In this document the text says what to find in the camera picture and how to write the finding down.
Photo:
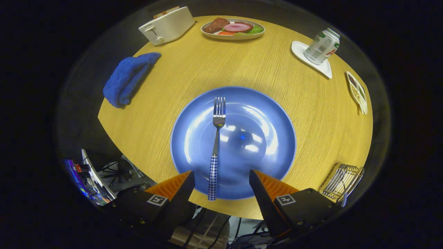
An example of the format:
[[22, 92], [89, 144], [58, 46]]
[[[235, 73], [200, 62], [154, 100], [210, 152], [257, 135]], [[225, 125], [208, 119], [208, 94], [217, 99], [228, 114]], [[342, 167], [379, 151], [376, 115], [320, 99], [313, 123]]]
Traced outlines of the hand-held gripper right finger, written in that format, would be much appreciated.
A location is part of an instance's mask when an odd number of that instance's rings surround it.
[[313, 188], [298, 190], [258, 170], [250, 170], [249, 184], [275, 239], [307, 234], [342, 209], [340, 202], [331, 201]]

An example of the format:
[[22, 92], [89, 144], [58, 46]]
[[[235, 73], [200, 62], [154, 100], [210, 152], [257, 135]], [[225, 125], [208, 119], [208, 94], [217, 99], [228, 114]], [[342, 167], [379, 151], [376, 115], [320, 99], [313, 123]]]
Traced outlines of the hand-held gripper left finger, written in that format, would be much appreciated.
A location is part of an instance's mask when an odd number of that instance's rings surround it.
[[187, 219], [194, 187], [195, 174], [189, 170], [143, 191], [125, 191], [104, 206], [104, 213], [137, 235], [169, 239]]

